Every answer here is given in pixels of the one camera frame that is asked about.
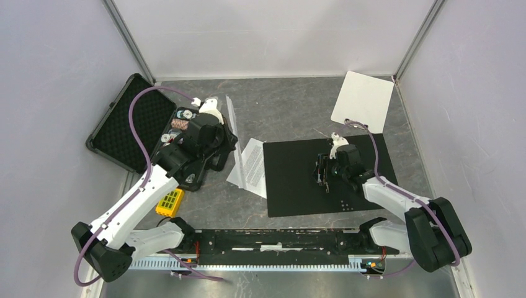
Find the yellow box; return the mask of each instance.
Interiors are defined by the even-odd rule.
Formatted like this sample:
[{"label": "yellow box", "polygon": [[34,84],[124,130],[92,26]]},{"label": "yellow box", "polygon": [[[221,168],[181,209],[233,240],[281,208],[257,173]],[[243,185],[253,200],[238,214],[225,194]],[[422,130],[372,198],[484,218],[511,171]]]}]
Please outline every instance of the yellow box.
[{"label": "yellow box", "polygon": [[179,210],[183,195],[184,191],[182,189],[174,189],[159,201],[159,204],[157,204],[157,207],[155,208],[155,212],[162,216],[174,218]]}]

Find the white wall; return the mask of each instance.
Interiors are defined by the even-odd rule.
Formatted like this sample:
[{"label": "white wall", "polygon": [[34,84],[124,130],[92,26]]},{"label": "white wall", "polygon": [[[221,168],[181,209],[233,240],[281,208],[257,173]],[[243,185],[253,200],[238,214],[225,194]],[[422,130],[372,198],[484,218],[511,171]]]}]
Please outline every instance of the white wall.
[{"label": "white wall", "polygon": [[78,297],[69,231],[116,201],[125,174],[84,141],[138,67],[102,1],[0,7],[0,289]]},{"label": "white wall", "polygon": [[526,2],[447,1],[401,91],[438,196],[473,244],[479,297],[526,291]]},{"label": "white wall", "polygon": [[114,0],[157,78],[392,75],[433,0]]}]

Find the robotic arm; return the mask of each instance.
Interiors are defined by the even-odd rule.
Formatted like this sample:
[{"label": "robotic arm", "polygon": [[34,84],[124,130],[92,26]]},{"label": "robotic arm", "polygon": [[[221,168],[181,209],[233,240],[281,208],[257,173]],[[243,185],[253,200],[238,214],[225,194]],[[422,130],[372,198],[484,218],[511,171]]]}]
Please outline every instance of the robotic arm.
[{"label": "robotic arm", "polygon": [[[178,247],[187,227],[181,219],[172,219],[150,230],[132,230],[176,187],[196,191],[207,169],[221,171],[237,141],[238,138],[217,110],[217,100],[207,99],[200,105],[198,116],[189,120],[187,129],[168,146],[162,147],[153,158],[149,179],[145,173],[106,213],[89,225],[79,222],[73,227],[71,234],[79,251],[98,229],[102,229],[87,248],[84,259],[103,280],[111,282],[119,278],[133,260]],[[148,182],[141,187],[145,179]],[[135,193],[133,200],[124,205]],[[121,209],[120,212],[106,224],[118,209]]]},{"label": "robotic arm", "polygon": [[330,171],[341,177],[366,200],[384,207],[405,223],[396,224],[379,217],[362,224],[360,231],[369,245],[410,253],[428,272],[471,253],[471,243],[448,200],[415,195],[389,182],[376,169],[365,169],[356,146],[336,134],[332,135],[332,144],[330,162],[321,172],[326,176]]}]

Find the black mat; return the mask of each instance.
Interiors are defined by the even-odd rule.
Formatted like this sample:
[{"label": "black mat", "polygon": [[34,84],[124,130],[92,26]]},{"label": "black mat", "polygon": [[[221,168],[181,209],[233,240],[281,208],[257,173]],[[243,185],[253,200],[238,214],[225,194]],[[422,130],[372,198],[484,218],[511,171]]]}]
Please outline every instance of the black mat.
[{"label": "black mat", "polygon": [[[380,155],[378,172],[397,184],[383,135],[375,134],[374,138]],[[370,137],[346,139],[358,147],[365,167],[372,169],[375,153]],[[269,217],[381,209],[340,179],[328,177],[329,194],[314,181],[312,172],[318,153],[329,153],[331,144],[330,139],[263,144]]]}]

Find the metal corner post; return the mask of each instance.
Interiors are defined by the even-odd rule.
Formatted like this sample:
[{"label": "metal corner post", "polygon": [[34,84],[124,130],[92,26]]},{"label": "metal corner post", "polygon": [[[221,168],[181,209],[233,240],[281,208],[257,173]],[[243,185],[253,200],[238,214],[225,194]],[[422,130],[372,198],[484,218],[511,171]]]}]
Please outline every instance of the metal corner post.
[{"label": "metal corner post", "polygon": [[409,62],[411,62],[414,54],[418,50],[420,44],[422,43],[422,40],[426,36],[427,32],[429,31],[429,28],[431,27],[431,24],[433,23],[433,21],[435,21],[437,14],[440,12],[445,2],[446,0],[435,0],[433,5],[431,6],[431,9],[429,9],[429,12],[427,13],[426,18],[424,19],[424,22],[420,26],[420,29],[418,29],[416,36],[412,40],[408,51],[402,59],[402,63],[400,63],[400,66],[398,66],[398,69],[396,70],[396,73],[393,76],[394,80],[399,80],[400,77],[402,77],[402,75],[406,71]]},{"label": "metal corner post", "polygon": [[148,64],[146,64],[146,60],[141,54],[141,51],[139,51],[137,44],[133,40],[132,34],[128,30],[126,23],[124,23],[124,20],[122,19],[122,16],[120,15],[117,6],[114,3],[114,0],[102,0],[102,3],[104,3],[104,6],[108,10],[108,13],[112,17],[115,26],[120,32],[120,35],[122,35],[122,38],[124,39],[124,42],[130,49],[131,54],[137,61],[137,64],[139,65],[139,68],[141,69],[146,80],[148,80],[148,82],[153,85],[155,83],[155,78],[149,70]]}]

